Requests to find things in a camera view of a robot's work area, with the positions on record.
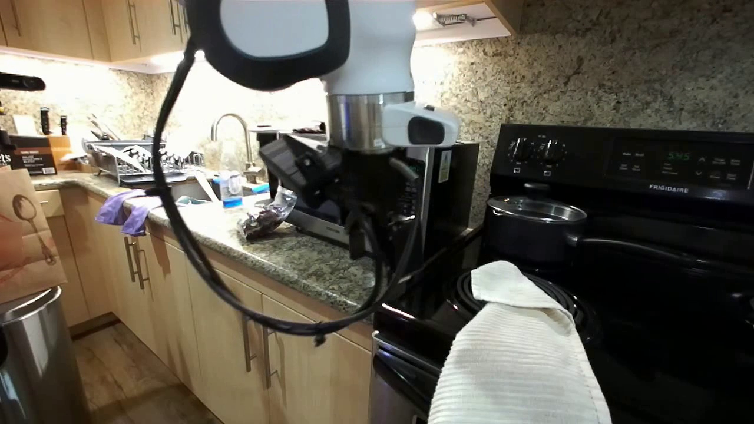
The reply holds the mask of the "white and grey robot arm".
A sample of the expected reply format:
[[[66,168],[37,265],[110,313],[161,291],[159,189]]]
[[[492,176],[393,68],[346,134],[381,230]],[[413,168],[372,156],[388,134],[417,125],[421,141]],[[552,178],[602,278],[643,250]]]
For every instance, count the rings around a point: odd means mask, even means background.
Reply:
[[[393,261],[408,240],[393,158],[417,128],[413,12],[414,0],[187,0],[189,48],[232,82],[325,86],[325,134],[278,131],[259,156],[299,201],[339,208],[355,256]]]

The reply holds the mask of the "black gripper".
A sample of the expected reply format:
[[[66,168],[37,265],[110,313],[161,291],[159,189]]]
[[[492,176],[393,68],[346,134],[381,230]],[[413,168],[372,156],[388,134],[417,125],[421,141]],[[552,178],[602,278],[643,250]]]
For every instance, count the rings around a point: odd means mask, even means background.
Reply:
[[[296,198],[295,209],[337,225],[354,258],[395,258],[413,248],[414,214],[401,195],[417,185],[417,172],[393,152],[364,156],[278,131],[259,156],[278,185]]]

